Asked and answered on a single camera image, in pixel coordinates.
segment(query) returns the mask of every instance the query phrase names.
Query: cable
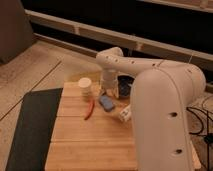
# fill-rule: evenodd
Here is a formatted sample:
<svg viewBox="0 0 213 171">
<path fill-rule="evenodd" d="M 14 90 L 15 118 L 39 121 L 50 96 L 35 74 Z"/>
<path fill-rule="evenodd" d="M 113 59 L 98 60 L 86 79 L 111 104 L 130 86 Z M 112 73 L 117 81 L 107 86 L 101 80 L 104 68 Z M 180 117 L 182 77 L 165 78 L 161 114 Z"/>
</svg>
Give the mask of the cable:
<svg viewBox="0 0 213 171">
<path fill-rule="evenodd" d="M 196 107 L 188 107 L 188 109 L 193 109 L 193 110 L 197 110 L 197 111 L 200 111 L 202 114 L 204 114 L 205 116 L 207 116 L 207 114 L 206 114 L 206 112 L 205 111 L 203 111 L 202 109 L 200 109 L 200 108 L 196 108 Z"/>
<path fill-rule="evenodd" d="M 189 111 L 191 114 L 193 114 L 198 119 L 198 121 L 200 122 L 200 125 L 201 125 L 201 128 L 200 128 L 199 131 L 197 131 L 197 132 L 189 132 L 189 133 L 191 135 L 200 135 L 203 132 L 203 130 L 204 130 L 204 123 L 203 123 L 202 119 L 194 111 L 192 111 L 190 109 L 190 107 L 187 107 L 186 110 Z"/>
<path fill-rule="evenodd" d="M 211 99 L 212 97 L 213 97 L 213 95 L 211 95 L 211 96 L 205 98 L 205 99 L 203 100 L 202 104 L 201 104 L 202 109 L 205 110 L 205 111 L 208 111 L 210 114 L 213 114 L 213 112 L 211 112 L 211 111 L 209 111 L 208 109 L 206 109 L 206 108 L 204 107 L 204 104 L 205 104 L 209 99 Z"/>
</svg>

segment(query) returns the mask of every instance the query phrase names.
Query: black mat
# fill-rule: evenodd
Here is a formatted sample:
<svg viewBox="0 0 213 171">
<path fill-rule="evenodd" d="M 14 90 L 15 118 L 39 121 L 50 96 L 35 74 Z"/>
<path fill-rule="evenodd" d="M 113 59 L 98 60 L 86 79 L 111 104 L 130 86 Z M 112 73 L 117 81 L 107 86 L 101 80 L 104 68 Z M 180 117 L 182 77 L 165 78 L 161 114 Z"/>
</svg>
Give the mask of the black mat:
<svg viewBox="0 0 213 171">
<path fill-rule="evenodd" d="M 44 170 L 62 89 L 24 96 L 6 171 Z"/>
</svg>

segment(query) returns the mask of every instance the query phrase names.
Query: wooden surface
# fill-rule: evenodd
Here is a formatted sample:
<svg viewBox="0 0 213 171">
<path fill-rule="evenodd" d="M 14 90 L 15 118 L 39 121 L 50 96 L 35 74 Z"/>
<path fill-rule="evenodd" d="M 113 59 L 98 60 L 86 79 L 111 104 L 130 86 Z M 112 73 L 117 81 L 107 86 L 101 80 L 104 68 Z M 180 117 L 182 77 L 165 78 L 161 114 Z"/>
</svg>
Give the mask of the wooden surface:
<svg viewBox="0 0 213 171">
<path fill-rule="evenodd" d="M 77 83 L 65 83 L 45 166 L 46 171 L 133 171 L 137 169 L 131 122 L 121 123 L 116 113 L 128 100 L 114 99 L 116 109 L 105 112 L 97 102 L 98 83 L 92 86 L 95 109 L 87 121 Z"/>
</svg>

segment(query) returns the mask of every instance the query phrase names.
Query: blue object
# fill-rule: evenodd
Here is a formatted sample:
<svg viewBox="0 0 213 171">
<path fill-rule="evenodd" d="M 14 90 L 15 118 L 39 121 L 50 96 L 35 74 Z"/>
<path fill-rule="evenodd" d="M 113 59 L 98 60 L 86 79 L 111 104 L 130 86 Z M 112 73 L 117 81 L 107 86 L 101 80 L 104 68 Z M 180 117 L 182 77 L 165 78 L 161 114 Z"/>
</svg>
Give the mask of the blue object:
<svg viewBox="0 0 213 171">
<path fill-rule="evenodd" d="M 113 104 L 112 100 L 106 95 L 100 96 L 99 103 L 106 112 L 110 112 L 112 109 L 115 108 L 115 105 Z"/>
</svg>

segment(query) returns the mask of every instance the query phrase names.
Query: black cable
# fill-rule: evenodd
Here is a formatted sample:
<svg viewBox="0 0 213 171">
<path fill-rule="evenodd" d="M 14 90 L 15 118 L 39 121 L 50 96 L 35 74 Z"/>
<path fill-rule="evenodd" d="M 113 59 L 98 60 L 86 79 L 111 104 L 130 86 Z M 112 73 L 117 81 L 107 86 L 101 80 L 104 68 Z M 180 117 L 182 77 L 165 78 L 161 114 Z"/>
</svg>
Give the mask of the black cable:
<svg viewBox="0 0 213 171">
<path fill-rule="evenodd" d="M 209 99 L 211 99 L 212 97 L 213 97 L 213 95 L 211 95 L 211 96 L 205 98 L 205 99 L 203 100 L 202 104 L 201 104 L 202 109 L 205 110 L 205 111 L 208 111 L 210 114 L 213 114 L 213 112 L 211 112 L 211 111 L 209 111 L 208 109 L 206 109 L 206 108 L 204 107 L 204 104 L 205 104 Z"/>
<path fill-rule="evenodd" d="M 191 114 L 193 114 L 198 119 L 198 121 L 200 122 L 200 125 L 201 125 L 201 128 L 200 128 L 199 131 L 197 131 L 197 132 L 189 132 L 189 133 L 191 135 L 200 135 L 203 132 L 203 130 L 204 130 L 204 123 L 203 123 L 202 119 L 194 111 L 192 111 L 190 109 L 190 107 L 187 107 L 186 109 L 187 109 L 187 111 L 189 111 Z"/>
<path fill-rule="evenodd" d="M 206 112 L 203 111 L 202 109 L 196 108 L 196 107 L 188 107 L 189 109 L 193 109 L 193 110 L 197 110 L 200 111 L 202 114 L 204 114 L 205 116 L 207 116 Z"/>
<path fill-rule="evenodd" d="M 207 135 L 209 135 L 209 111 L 207 110 Z M 210 144 L 207 143 L 207 170 L 210 171 Z"/>
</svg>

